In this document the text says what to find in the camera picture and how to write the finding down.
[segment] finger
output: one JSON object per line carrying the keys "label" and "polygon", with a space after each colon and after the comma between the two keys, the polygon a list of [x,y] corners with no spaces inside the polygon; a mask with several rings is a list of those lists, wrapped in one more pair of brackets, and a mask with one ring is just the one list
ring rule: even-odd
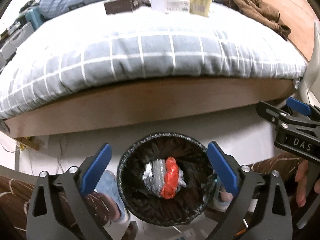
{"label": "finger", "polygon": [[298,182],[296,201],[299,207],[305,204],[307,175],[305,174]]}
{"label": "finger", "polygon": [[315,183],[315,192],[320,194],[320,179]]}
{"label": "finger", "polygon": [[299,165],[298,170],[297,170],[297,174],[295,177],[295,182],[298,182],[299,180],[301,180],[303,178],[303,176],[305,175],[305,173],[308,170],[308,161],[307,160],[303,160],[302,163]]}

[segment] brown cardboard box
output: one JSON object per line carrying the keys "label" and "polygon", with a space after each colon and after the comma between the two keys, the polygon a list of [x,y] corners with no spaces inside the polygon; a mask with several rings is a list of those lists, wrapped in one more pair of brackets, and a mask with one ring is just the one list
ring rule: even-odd
{"label": "brown cardboard box", "polygon": [[108,0],[104,3],[106,14],[132,12],[135,9],[148,4],[149,0]]}

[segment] yellow package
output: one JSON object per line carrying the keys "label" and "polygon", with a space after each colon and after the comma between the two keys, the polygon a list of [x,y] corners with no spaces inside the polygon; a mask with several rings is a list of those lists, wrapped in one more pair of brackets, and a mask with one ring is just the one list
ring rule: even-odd
{"label": "yellow package", "polygon": [[208,17],[213,0],[190,0],[190,13]]}

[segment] black trash bag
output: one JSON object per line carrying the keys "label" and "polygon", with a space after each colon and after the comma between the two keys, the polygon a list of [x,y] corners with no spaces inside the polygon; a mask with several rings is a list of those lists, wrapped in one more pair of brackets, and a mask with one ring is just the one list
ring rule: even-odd
{"label": "black trash bag", "polygon": [[[174,157],[187,187],[172,199],[150,192],[142,180],[145,165]],[[215,178],[206,148],[185,135],[157,133],[134,143],[122,156],[117,184],[126,207],[140,220],[168,227],[190,223],[200,215],[215,192]]]}

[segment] brown blanket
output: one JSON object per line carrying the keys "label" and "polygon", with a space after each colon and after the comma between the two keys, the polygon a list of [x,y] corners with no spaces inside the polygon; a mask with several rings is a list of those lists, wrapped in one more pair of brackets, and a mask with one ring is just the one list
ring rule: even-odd
{"label": "brown blanket", "polygon": [[291,29],[280,20],[279,11],[262,0],[224,0],[224,4],[269,27],[285,40],[291,33]]}

